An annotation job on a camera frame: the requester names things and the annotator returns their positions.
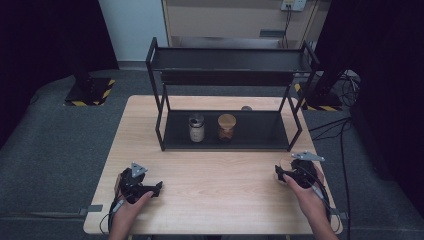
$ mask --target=jar with brown contents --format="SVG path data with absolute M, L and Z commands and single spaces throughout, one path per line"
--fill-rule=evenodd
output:
M 218 137 L 223 142 L 229 142 L 234 135 L 236 118 L 231 114 L 222 114 L 218 118 Z

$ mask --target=glass jar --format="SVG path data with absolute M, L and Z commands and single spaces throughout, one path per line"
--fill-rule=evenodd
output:
M 195 113 L 188 118 L 190 139 L 193 142 L 201 142 L 205 138 L 205 118 Z
M 236 125 L 236 118 L 231 114 L 222 114 L 218 118 L 218 137 L 223 142 L 229 142 L 234 135 L 234 127 Z

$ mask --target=shelf rack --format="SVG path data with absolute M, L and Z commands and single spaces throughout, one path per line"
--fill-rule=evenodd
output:
M 239 149 L 290 151 L 302 132 L 297 112 L 311 85 L 319 61 L 305 42 L 300 49 L 233 49 L 233 48 L 172 48 L 159 47 L 152 39 L 146 58 L 158 118 L 156 134 L 162 151 L 165 149 Z M 154 72 L 160 73 L 162 96 L 159 98 Z M 296 106 L 290 97 L 295 74 L 309 73 L 303 95 Z M 285 87 L 278 110 L 275 111 L 216 111 L 172 109 L 168 85 L 194 86 L 275 86 Z M 281 110 L 288 100 L 297 132 L 289 142 Z M 165 133 L 159 130 L 163 109 L 168 117 Z M 200 143 L 190 140 L 188 118 L 192 113 L 205 117 L 205 139 Z M 236 134 L 224 143 L 218 139 L 219 115 L 233 114 L 237 119 Z

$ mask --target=white wall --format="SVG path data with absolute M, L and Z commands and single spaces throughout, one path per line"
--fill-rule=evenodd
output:
M 162 1 L 99 0 L 118 61 L 145 61 L 150 42 L 168 46 Z
M 181 37 L 261 39 L 262 29 L 285 30 L 288 14 L 287 11 L 281 11 L 282 0 L 164 0 L 164 2 L 171 46 L 179 46 Z M 318 40 L 329 6 L 330 0 L 308 0 L 303 11 L 292 13 L 287 29 L 290 48 L 301 47 L 304 40 Z

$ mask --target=hand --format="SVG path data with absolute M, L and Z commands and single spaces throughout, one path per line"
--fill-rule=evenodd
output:
M 318 179 L 324 183 L 324 175 L 315 165 L 314 167 L 317 170 Z M 296 195 L 300 209 L 308 219 L 309 225 L 314 233 L 314 237 L 317 240 L 338 239 L 327 220 L 325 205 L 316 195 L 314 190 L 312 190 L 312 188 L 304 189 L 300 187 L 293 178 L 286 174 L 284 174 L 283 177 L 287 185 Z
M 318 179 L 324 183 L 324 175 L 322 172 L 314 165 Z M 325 206 L 322 200 L 316 195 L 316 193 L 312 190 L 312 188 L 304 189 L 300 187 L 297 182 L 290 176 L 284 174 L 284 180 L 287 185 L 293 190 L 296 195 L 300 209 L 306 217 L 323 215 L 326 216 Z
M 109 233 L 110 240 L 125 239 L 129 234 L 137 215 L 141 212 L 144 205 L 152 198 L 153 192 L 147 192 L 137 202 L 131 204 L 124 200 L 122 206 L 113 217 L 112 231 Z

